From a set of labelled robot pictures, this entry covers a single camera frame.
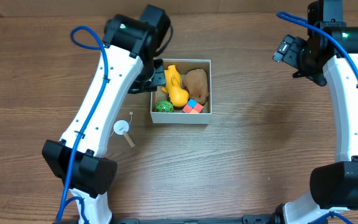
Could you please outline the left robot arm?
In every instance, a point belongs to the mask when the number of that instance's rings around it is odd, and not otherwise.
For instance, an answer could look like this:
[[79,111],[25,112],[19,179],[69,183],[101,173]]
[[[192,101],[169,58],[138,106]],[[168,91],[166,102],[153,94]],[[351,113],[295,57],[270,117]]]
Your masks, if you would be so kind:
[[165,84],[160,54],[172,35],[167,13],[148,5],[139,19],[115,15],[106,22],[103,37],[96,38],[100,58],[85,98],[60,139],[46,141],[42,149],[49,168],[63,182],[56,223],[63,222],[72,202],[79,223],[112,223],[108,190],[117,163],[105,155],[114,121],[128,94],[152,92]]

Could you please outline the brown plush toy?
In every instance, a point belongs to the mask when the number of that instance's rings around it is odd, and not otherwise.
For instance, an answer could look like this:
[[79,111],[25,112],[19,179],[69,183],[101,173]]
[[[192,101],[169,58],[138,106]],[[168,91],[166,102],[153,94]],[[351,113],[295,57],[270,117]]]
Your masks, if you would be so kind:
[[197,68],[189,71],[183,80],[183,85],[188,90],[191,99],[201,105],[206,103],[209,96],[208,78],[203,69]]

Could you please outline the multicoloured cube puzzle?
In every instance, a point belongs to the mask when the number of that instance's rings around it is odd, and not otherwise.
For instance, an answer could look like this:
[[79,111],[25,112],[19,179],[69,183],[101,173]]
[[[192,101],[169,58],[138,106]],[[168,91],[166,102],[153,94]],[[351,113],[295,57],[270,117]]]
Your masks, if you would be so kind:
[[183,113],[202,113],[203,111],[203,105],[199,104],[194,99],[190,99],[187,104],[183,107],[182,112]]

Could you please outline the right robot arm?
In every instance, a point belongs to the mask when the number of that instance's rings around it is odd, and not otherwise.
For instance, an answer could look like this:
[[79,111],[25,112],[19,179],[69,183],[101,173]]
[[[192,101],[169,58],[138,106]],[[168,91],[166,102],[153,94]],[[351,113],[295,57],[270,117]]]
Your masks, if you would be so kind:
[[341,1],[315,1],[307,18],[280,11],[277,16],[307,28],[308,38],[286,35],[273,55],[305,77],[327,86],[333,101],[336,152],[332,164],[315,168],[309,190],[279,205],[269,223],[327,223],[358,210],[358,27],[343,19]]

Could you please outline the green numbered ball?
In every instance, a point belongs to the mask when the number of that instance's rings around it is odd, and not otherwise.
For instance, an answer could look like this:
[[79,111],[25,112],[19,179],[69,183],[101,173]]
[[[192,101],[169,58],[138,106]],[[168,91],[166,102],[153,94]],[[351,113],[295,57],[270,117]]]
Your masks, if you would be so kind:
[[161,100],[155,104],[154,111],[159,113],[172,113],[174,112],[174,107],[170,101]]

